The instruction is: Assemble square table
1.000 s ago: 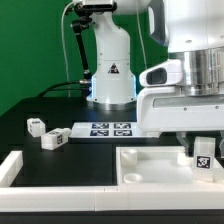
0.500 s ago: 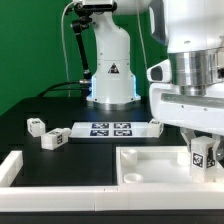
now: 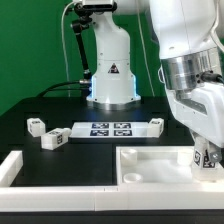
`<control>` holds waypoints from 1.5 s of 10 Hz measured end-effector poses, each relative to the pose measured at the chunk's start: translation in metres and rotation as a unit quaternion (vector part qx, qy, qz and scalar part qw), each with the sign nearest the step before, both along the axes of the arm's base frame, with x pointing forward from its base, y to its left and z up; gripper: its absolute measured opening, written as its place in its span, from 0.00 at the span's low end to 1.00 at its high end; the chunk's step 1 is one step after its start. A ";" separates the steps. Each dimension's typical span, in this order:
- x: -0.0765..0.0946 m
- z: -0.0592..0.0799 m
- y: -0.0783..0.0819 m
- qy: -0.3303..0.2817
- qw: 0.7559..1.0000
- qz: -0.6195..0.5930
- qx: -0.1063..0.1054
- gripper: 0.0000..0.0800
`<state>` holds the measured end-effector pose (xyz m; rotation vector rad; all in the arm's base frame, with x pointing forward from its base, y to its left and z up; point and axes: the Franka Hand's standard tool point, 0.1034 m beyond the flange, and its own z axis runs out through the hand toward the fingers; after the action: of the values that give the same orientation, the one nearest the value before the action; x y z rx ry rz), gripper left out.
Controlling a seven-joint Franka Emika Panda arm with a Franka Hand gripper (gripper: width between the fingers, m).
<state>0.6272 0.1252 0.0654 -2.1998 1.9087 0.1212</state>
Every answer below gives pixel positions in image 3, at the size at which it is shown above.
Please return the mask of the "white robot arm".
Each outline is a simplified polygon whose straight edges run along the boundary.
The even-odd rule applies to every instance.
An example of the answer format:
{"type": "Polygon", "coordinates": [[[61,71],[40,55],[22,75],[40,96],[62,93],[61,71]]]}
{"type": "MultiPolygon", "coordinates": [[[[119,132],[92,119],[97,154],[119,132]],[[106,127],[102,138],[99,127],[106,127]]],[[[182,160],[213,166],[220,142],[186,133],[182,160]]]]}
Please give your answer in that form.
{"type": "Polygon", "coordinates": [[[87,101],[104,108],[140,100],[129,33],[114,16],[145,13],[159,46],[161,80],[176,120],[212,163],[224,149],[224,0],[73,0],[74,30],[92,27],[97,69],[87,101]]]}

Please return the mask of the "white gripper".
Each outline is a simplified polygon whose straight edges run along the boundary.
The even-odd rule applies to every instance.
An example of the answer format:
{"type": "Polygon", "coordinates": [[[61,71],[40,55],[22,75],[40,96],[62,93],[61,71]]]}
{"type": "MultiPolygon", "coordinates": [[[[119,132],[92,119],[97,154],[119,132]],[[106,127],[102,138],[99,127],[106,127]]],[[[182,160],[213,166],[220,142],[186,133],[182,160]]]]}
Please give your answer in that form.
{"type": "MultiPolygon", "coordinates": [[[[197,110],[176,99],[174,91],[166,91],[172,114],[176,120],[220,148],[224,148],[224,87],[201,87],[191,92],[190,101],[202,105],[197,110]]],[[[220,162],[221,151],[209,153],[212,163],[220,162]]]]}

